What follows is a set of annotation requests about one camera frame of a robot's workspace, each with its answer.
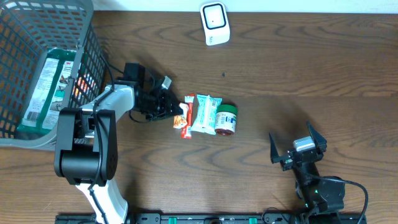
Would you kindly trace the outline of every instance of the wooden table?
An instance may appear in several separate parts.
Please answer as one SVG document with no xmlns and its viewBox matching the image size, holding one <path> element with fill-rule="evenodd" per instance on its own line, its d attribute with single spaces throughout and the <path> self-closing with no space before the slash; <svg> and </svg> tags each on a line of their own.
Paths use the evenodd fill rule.
<svg viewBox="0 0 398 224">
<path fill-rule="evenodd" d="M 139 62 L 188 93 L 239 107 L 231 137 L 180 139 L 172 121 L 118 123 L 120 191 L 134 210 L 165 213 L 294 210 L 292 171 L 269 159 L 268 133 L 282 154 L 306 135 L 328 140 L 322 175 L 362 183 L 369 223 L 398 222 L 398 17 L 362 14 L 229 13 L 231 39 L 205 45 L 200 15 L 95 12 L 111 64 Z M 91 213 L 84 196 L 53 171 L 53 152 L 0 149 L 0 223 L 53 223 Z M 346 186 L 344 212 L 364 195 Z"/>
</svg>

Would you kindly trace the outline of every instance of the snack wrapper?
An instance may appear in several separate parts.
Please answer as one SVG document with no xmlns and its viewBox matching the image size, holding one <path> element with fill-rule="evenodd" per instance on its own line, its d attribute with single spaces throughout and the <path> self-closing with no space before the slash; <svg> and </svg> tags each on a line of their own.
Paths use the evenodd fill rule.
<svg viewBox="0 0 398 224">
<path fill-rule="evenodd" d="M 193 100 L 195 99 L 195 94 L 191 93 L 185 96 L 185 103 L 189 106 L 187 113 L 187 125 L 182 128 L 181 138 L 191 139 L 191 127 L 192 127 L 192 111 L 193 111 Z"/>
<path fill-rule="evenodd" d="M 173 128 L 177 128 L 177 129 L 181 129 L 188 124 L 187 123 L 187 114 L 188 114 L 189 106 L 186 103 L 180 103 L 179 106 L 181 107 L 183 114 L 174 116 Z"/>
<path fill-rule="evenodd" d="M 197 95 L 197 98 L 199 102 L 198 114 L 193 123 L 192 131 L 215 135 L 217 107 L 223 99 L 212 98 L 210 95 Z"/>
</svg>

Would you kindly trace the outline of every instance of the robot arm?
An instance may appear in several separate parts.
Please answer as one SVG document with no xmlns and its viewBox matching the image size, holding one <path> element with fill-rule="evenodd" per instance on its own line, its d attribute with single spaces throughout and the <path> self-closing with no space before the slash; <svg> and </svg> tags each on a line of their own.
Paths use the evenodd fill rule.
<svg viewBox="0 0 398 224">
<path fill-rule="evenodd" d="M 124 76 L 114 86 L 108 85 L 100 96 L 80 108 L 64 108 L 58 118 L 55 172 L 84 193 L 95 210 L 97 223 L 120 224 L 127 219 L 128 203 L 113 178 L 118 164 L 116 122 L 131 110 L 145 114 L 149 121 L 182 114 L 178 100 L 168 90 L 169 78 L 152 78 L 153 88 L 145 92 L 145 70 L 140 65 L 128 64 Z M 138 68 L 137 73 L 131 72 L 132 67 Z"/>
<path fill-rule="evenodd" d="M 283 171 L 293 169 L 296 177 L 296 194 L 303 199 L 308 211 L 298 215 L 298 220 L 303 223 L 340 223 L 338 211 L 344 208 L 345 184 L 355 185 L 361 188 L 365 194 L 364 208 L 354 220 L 357 224 L 365 221 L 364 215 L 368 206 L 368 192 L 359 183 L 343 180 L 339 177 L 320 177 L 316 162 L 322 160 L 326 152 L 327 141 L 312 125 L 307 122 L 310 136 L 295 140 L 294 148 L 287 151 L 287 155 L 279 156 L 275 142 L 271 136 L 271 162 L 280 163 Z M 336 216 L 339 222 L 333 222 Z"/>
</svg>

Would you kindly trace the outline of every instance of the gray plastic basket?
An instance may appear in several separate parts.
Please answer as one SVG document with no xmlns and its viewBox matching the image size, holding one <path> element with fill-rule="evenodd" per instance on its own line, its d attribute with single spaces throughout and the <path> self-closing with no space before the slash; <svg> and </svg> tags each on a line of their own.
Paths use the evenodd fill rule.
<svg viewBox="0 0 398 224">
<path fill-rule="evenodd" d="M 105 64 L 91 25 L 90 0 L 0 2 L 0 146 L 55 149 L 57 126 L 45 136 L 17 131 L 47 56 L 47 49 L 76 50 L 62 107 L 97 97 Z"/>
</svg>

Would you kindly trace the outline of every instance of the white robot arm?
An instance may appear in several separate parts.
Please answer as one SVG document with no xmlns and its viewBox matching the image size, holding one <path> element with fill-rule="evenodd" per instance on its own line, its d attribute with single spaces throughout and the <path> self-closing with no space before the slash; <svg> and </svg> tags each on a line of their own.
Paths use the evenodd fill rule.
<svg viewBox="0 0 398 224">
<path fill-rule="evenodd" d="M 116 122 L 131 110 L 141 112 L 149 121 L 182 114 L 179 101 L 169 91 L 168 77 L 152 77 L 152 89 L 144 91 L 145 70 L 136 69 L 141 74 L 134 74 L 126 72 L 126 67 L 123 78 L 108 85 L 100 96 L 80 108 L 64 108 L 58 118 L 55 173 L 84 193 L 97 223 L 128 222 L 128 204 L 114 179 L 118 163 Z M 93 144 L 81 141 L 89 138 L 94 139 Z"/>
</svg>

